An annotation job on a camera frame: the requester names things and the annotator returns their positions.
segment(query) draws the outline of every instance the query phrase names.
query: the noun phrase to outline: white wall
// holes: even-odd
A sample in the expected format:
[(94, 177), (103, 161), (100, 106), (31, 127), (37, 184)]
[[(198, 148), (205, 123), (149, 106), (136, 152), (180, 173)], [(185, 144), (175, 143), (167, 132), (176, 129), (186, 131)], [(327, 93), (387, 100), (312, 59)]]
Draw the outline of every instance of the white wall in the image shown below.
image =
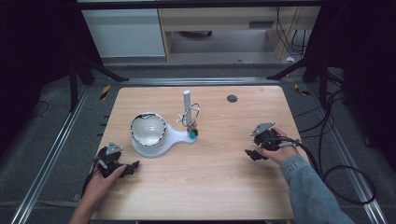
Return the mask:
[(83, 10), (82, 13), (102, 58), (165, 56), (157, 9)]

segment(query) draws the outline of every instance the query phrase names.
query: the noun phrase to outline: gray floor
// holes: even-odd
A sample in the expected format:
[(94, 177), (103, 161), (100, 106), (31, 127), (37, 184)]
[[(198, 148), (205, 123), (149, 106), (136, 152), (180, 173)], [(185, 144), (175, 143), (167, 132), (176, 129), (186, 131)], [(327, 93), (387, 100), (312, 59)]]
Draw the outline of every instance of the gray floor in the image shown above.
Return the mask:
[[(316, 91), (318, 83), (305, 84), (301, 80), (304, 69), (290, 74), (280, 82), (269, 82), (265, 77), (276, 74), (288, 66), (286, 60), (278, 61), (271, 52), (264, 32), (214, 32), (210, 37), (177, 35), (175, 38), (172, 59), (168, 63), (131, 64), (130, 66), (109, 66), (117, 74), (131, 78), (126, 84), (108, 79), (98, 72), (92, 86), (80, 85), (79, 92), (87, 91), (84, 104), (79, 110), (77, 119), (61, 147), (55, 163), (51, 167), (43, 188), (37, 195), (39, 202), (52, 202), (56, 206), (38, 203), (28, 216), (26, 223), (66, 223), (73, 207), (65, 207), (65, 202), (73, 202), (72, 197), (80, 194), (85, 175), (89, 172), (92, 158), (99, 147), (101, 134), (105, 130), (107, 117), (120, 88), (136, 85), (170, 85), (181, 80), (177, 85), (199, 85), (214, 78), (217, 82), (211, 85), (230, 84), (224, 81), (242, 80), (238, 84), (279, 85), (283, 88), (293, 116), (318, 106)], [(164, 82), (162, 78), (172, 78)], [(300, 85), (301, 91), (309, 91), (303, 95), (294, 89), (294, 83)], [(111, 88), (105, 100), (100, 100), (103, 87), (110, 84)], [(329, 83), (331, 93), (339, 87)], [(14, 217), (21, 201), (28, 194), (29, 188), (40, 173), (57, 135), (69, 116), (70, 92), (68, 78), (48, 84), (41, 92), (41, 102), (37, 103), (32, 117), (16, 136), (8, 150), (8, 156), (0, 163), (0, 223), (9, 223)], [(329, 169), (342, 164), (340, 142), (335, 142), (339, 133), (356, 166), (366, 173), (375, 183), (375, 202), (385, 215), (388, 223), (396, 223), (396, 174), (390, 169), (383, 154), (377, 148), (364, 145), (364, 135), (351, 114), (348, 105), (340, 99), (332, 108), (332, 132), (323, 138), (322, 165)], [(298, 129), (312, 127), (323, 118), (319, 109), (306, 115), (296, 117)], [(301, 137), (317, 135), (319, 129), (302, 133)], [(314, 155), (318, 155), (318, 137), (303, 138), (304, 144)], [(335, 172), (329, 183), (344, 195), (358, 200), (358, 194), (346, 172)], [(346, 202), (337, 197), (342, 209), (356, 223), (382, 223), (371, 220), (367, 211), (370, 206), (361, 206)], [(283, 220), (274, 223), (286, 223)]]

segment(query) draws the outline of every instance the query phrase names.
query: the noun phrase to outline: person's arm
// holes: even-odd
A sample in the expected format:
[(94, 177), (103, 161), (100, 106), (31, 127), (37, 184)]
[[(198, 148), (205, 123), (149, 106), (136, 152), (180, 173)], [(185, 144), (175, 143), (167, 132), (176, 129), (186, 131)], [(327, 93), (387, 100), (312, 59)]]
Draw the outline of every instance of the person's arm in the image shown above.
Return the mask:
[(117, 181), (119, 176), (125, 169), (125, 165), (117, 168), (110, 176), (103, 178), (100, 172), (92, 175), (90, 183), (85, 189), (73, 216), (70, 218), (69, 224), (87, 224), (90, 222), (91, 215), (96, 205), (105, 198), (111, 186)]
[[(280, 136), (286, 136), (279, 129), (275, 130)], [(290, 202), (296, 223), (354, 223), (295, 146), (282, 147), (277, 151), (256, 150), (280, 165), (290, 187)]]

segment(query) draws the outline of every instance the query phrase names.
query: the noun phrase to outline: wooden table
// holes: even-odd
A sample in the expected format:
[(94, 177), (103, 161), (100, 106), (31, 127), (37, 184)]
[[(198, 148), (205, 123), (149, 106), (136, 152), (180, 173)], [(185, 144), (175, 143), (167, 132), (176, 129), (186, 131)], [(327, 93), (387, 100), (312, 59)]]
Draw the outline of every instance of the wooden table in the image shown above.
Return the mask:
[[(177, 130), (184, 113), (183, 91), (198, 103), (199, 136), (156, 159), (132, 148), (130, 126), (143, 112), (156, 112)], [(227, 101), (234, 94), (236, 103)], [(101, 145), (122, 146), (121, 163), (140, 161), (134, 175), (120, 178), (92, 219), (248, 220), (293, 219), (289, 187), (273, 161), (252, 161), (249, 135), (260, 122), (276, 122), (299, 138), (290, 108), (278, 86), (124, 88), (117, 97)]]

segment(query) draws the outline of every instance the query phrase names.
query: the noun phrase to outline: wood grain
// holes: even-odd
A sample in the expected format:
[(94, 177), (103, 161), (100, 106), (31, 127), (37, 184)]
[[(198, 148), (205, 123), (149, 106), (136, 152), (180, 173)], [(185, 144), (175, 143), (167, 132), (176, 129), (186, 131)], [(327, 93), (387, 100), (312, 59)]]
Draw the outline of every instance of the wood grain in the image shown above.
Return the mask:
[[(183, 91), (201, 112), (199, 136), (192, 145), (176, 145), (156, 159), (132, 148), (130, 125), (139, 114), (160, 114), (178, 130)], [(238, 97), (229, 103), (227, 96)], [(141, 161), (137, 172), (120, 178), (92, 219), (241, 220), (293, 218), (289, 187), (273, 161), (252, 161), (250, 132), (260, 122), (276, 122), (299, 138), (284, 93), (276, 86), (151, 87), (121, 89), (101, 145), (124, 147), (120, 162)]]

